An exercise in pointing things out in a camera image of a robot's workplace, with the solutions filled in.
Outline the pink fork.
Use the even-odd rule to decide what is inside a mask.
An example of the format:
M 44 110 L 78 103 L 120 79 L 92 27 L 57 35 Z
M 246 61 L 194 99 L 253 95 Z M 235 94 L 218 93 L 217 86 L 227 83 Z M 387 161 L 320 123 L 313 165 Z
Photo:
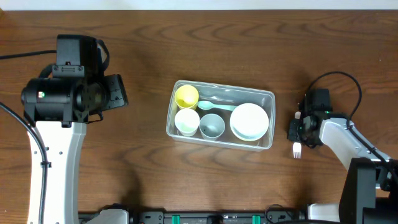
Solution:
M 295 119 L 299 119 L 301 116 L 301 112 L 297 111 L 295 113 Z M 302 155 L 302 145 L 299 142 L 294 142 L 292 146 L 294 159 L 300 159 Z

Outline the white bowl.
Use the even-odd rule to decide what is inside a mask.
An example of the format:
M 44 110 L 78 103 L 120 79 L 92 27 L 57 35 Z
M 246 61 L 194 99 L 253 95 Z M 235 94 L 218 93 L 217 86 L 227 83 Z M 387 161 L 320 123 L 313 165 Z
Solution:
M 233 134 L 243 141 L 257 141 L 269 129 L 269 117 L 265 110 L 253 103 L 237 106 L 229 119 Z

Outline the clear plastic container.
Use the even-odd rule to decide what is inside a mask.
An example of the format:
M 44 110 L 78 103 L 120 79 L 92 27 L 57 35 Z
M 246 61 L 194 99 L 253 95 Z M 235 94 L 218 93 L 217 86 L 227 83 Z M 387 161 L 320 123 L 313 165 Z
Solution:
M 269 127 L 265 135 L 256 141 L 243 141 L 237 138 L 230 128 L 231 112 L 222 109 L 211 109 L 204 111 L 196 109 L 199 117 L 206 114 L 217 114 L 223 118 L 226 129 L 216 140 L 203 139 L 201 133 L 197 131 L 193 136 L 184 136 L 175 127 L 174 117 L 179 111 L 175 102 L 175 92 L 184 85 L 194 86 L 199 93 L 199 100 L 208 100 L 214 104 L 239 106 L 243 103 L 254 103 L 260 106 L 269 117 Z M 272 147 L 275 130 L 275 95 L 271 91 L 245 88 L 241 86 L 222 85 L 217 83 L 196 82 L 190 80 L 178 80 L 175 82 L 170 98 L 166 133 L 176 141 L 202 144 L 206 146 L 224 147 L 230 149 L 242 149 L 247 151 L 263 151 Z

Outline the grey cup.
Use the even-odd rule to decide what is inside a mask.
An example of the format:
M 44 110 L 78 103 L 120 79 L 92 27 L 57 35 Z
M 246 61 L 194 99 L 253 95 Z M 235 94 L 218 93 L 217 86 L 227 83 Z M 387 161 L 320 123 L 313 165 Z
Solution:
M 225 128 L 223 118 L 217 114 L 206 114 L 200 119 L 199 129 L 203 139 L 217 140 Z

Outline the yellow cup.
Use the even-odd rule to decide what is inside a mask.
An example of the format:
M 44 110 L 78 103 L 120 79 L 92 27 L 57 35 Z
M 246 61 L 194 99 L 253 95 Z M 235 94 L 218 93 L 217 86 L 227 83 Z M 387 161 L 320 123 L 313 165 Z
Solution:
M 174 100 L 181 110 L 196 110 L 199 100 L 199 92 L 192 85 L 183 85 L 176 90 L 174 94 Z

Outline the white cup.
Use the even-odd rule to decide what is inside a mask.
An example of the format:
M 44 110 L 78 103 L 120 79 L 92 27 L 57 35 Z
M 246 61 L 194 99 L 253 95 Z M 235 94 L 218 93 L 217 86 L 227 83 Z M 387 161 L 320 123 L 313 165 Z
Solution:
M 183 136 L 193 136 L 200 124 L 200 117 L 193 109 L 182 109 L 175 115 L 175 126 Z

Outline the mint green spoon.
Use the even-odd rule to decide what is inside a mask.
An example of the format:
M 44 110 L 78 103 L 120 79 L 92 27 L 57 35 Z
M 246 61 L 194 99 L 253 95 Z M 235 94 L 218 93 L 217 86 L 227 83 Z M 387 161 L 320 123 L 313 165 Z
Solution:
M 214 104 L 210 101 L 199 101 L 197 106 L 201 110 L 211 110 L 211 109 L 221 109 L 221 110 L 226 110 L 226 111 L 233 111 L 236 106 L 234 105 L 219 105 L 219 104 Z

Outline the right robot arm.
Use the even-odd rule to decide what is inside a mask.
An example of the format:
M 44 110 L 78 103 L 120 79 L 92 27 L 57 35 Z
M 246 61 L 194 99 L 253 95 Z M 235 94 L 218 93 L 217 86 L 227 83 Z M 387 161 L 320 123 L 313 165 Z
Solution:
M 343 114 L 304 106 L 290 122 L 294 156 L 302 145 L 328 146 L 348 171 L 338 203 L 307 207 L 312 223 L 397 223 L 397 161 L 372 145 Z

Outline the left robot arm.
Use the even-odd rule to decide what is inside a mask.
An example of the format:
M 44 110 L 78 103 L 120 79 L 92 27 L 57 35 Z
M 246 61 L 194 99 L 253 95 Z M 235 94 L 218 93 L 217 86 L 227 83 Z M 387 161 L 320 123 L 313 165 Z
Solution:
M 128 104 L 119 74 L 34 78 L 21 93 L 32 158 L 28 223 L 78 223 L 80 154 L 89 117 Z

